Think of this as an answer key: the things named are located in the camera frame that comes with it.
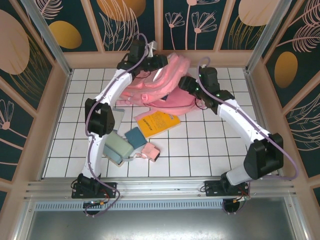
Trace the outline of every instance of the dark teal wallpaper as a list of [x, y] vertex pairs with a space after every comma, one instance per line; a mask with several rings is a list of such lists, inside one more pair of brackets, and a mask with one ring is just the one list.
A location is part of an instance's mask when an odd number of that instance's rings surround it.
[[225, 0], [164, 0], [163, 49], [212, 50]]
[[106, 51], [126, 51], [138, 33], [156, 39], [154, 0], [90, 0]]
[[268, 45], [266, 46], [265, 50], [263, 51], [263, 53], [262, 53], [262, 58], [264, 58], [265, 55], [267, 54], [267, 52], [269, 51], [272, 43], [274, 42], [275, 37], [278, 35], [280, 29], [283, 27], [285, 21], [286, 21], [287, 18], [288, 18], [288, 15], [290, 14], [292, 8], [295, 6], [296, 3], [297, 3], [297, 0], [292, 0], [292, 2], [291, 2], [291, 4], [290, 4], [290, 7], [288, 8], [288, 10], [286, 11], [284, 17], [282, 18], [282, 20], [281, 20], [281, 22], [280, 22], [277, 30], [274, 32], [274, 34], [273, 34], [272, 38], [270, 39]]
[[320, 84], [287, 115], [292, 136], [309, 178], [320, 174]]
[[0, 2], [0, 23], [0, 77], [37, 109], [52, 65], [8, 0]]
[[236, 0], [221, 50], [253, 50], [278, 1]]
[[11, 181], [33, 117], [0, 89], [0, 178]]
[[313, 193], [315, 195], [316, 200], [318, 201], [320, 207], [320, 187], [316, 187], [313, 189]]
[[320, 4], [306, 0], [266, 63], [283, 107], [320, 70], [319, 43]]
[[63, 52], [98, 51], [80, 0], [35, 0]]
[[6, 196], [7, 196], [7, 193], [5, 191], [0, 191], [0, 213], [1, 213], [2, 206], [5, 203]]

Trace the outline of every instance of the pink backpack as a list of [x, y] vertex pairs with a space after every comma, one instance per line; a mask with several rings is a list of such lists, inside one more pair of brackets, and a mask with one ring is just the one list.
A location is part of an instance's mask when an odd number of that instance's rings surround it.
[[199, 105], [201, 101], [178, 87], [181, 77], [188, 74], [189, 66], [189, 59], [172, 53], [168, 56], [168, 65], [151, 73], [142, 71], [120, 97], [127, 104], [176, 116], [197, 109], [196, 103]]

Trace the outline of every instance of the blue sponge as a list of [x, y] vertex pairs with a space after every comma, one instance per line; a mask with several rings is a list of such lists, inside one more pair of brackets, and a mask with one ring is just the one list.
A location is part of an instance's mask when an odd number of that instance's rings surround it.
[[124, 135], [128, 142], [133, 146], [133, 149], [137, 149], [147, 143], [145, 136], [137, 126], [126, 132]]

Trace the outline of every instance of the white tile floor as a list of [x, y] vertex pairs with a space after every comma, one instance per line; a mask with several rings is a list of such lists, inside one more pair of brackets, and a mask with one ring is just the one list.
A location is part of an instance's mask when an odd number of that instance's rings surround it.
[[[217, 68], [221, 89], [234, 94], [243, 110], [256, 120], [241, 68]], [[115, 69], [75, 69], [54, 135], [43, 176], [77, 177], [86, 160], [87, 98], [94, 98], [109, 83]], [[116, 106], [125, 110], [118, 134], [137, 126], [135, 116], [149, 108]], [[242, 164], [247, 153], [238, 134], [211, 110], [196, 110], [179, 117], [181, 124], [149, 141], [161, 150], [156, 162], [136, 158], [121, 167], [102, 158], [102, 177], [200, 177], [220, 176]]]

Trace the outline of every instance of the yellow book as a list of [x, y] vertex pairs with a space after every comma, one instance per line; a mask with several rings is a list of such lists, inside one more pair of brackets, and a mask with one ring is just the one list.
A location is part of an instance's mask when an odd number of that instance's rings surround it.
[[137, 123], [144, 137], [150, 138], [179, 125], [181, 122], [175, 115], [156, 111], [153, 114], [142, 117]]

